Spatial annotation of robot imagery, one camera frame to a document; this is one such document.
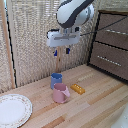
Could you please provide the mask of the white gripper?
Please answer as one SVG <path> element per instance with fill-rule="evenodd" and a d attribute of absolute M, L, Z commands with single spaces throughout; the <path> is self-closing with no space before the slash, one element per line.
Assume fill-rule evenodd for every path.
<path fill-rule="evenodd" d="M 80 32 L 61 33 L 59 29 L 51 29 L 47 32 L 47 46 L 58 47 L 64 45 L 72 45 L 79 42 Z M 70 53 L 70 48 L 66 48 L 66 54 Z"/>

